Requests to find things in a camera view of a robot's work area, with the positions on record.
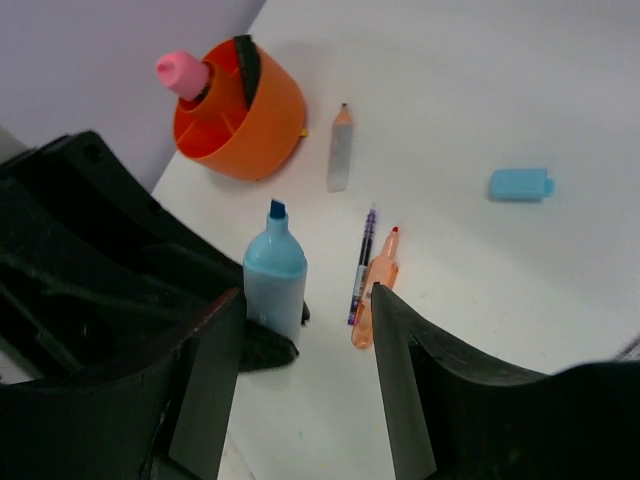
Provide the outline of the black green-capped highlighter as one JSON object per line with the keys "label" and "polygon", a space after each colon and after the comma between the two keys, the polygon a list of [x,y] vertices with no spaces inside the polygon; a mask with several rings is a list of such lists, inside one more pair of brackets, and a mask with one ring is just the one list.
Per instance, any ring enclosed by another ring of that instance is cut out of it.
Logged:
{"label": "black green-capped highlighter", "polygon": [[257,45],[248,34],[234,36],[233,43],[238,60],[240,78],[243,83],[246,107],[250,109],[261,76],[260,54]]}

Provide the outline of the light blue highlighter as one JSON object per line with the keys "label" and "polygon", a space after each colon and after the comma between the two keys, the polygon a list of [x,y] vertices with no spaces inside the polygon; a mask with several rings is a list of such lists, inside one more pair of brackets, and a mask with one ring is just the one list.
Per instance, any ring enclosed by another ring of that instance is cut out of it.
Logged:
{"label": "light blue highlighter", "polygon": [[303,322],[307,269],[304,251],[289,230],[286,206],[273,199],[264,230],[243,257],[248,317],[296,343]]}

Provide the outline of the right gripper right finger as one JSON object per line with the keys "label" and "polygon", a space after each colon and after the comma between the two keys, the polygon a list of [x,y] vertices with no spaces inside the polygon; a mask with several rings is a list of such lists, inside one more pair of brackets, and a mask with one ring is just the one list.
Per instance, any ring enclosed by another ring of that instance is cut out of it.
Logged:
{"label": "right gripper right finger", "polygon": [[637,363],[546,375],[467,344],[384,286],[372,308],[397,478],[638,477]]}

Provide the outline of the light blue highlighter cap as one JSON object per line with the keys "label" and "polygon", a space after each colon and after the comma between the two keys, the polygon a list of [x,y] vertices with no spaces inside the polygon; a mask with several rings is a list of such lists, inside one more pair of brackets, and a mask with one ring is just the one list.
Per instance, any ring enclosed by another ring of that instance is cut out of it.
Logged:
{"label": "light blue highlighter cap", "polygon": [[545,168],[509,168],[493,172],[488,194],[498,201],[538,202],[555,192],[555,180]]}

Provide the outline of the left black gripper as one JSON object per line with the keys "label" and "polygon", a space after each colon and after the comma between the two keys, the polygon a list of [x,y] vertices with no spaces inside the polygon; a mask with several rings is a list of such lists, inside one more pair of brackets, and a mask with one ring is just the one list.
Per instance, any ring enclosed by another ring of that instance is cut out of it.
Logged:
{"label": "left black gripper", "polygon": [[192,370],[234,383],[244,310],[240,266],[167,212],[94,131],[1,165],[3,333],[44,385],[103,368],[204,306]]}

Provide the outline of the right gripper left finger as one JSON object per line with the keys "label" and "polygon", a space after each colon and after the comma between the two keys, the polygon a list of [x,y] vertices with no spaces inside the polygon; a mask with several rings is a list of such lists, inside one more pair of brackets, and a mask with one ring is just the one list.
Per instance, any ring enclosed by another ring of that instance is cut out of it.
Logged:
{"label": "right gripper left finger", "polygon": [[2,386],[2,478],[217,478],[243,331],[232,289],[102,364]]}

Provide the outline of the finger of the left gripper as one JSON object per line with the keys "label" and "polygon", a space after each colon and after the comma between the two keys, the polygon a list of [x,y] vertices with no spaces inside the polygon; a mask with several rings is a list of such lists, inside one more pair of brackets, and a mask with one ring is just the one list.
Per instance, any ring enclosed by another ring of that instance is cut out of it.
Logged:
{"label": "finger of the left gripper", "polygon": [[240,373],[254,373],[287,367],[299,358],[295,343],[249,318],[243,301],[245,321],[240,346]]}

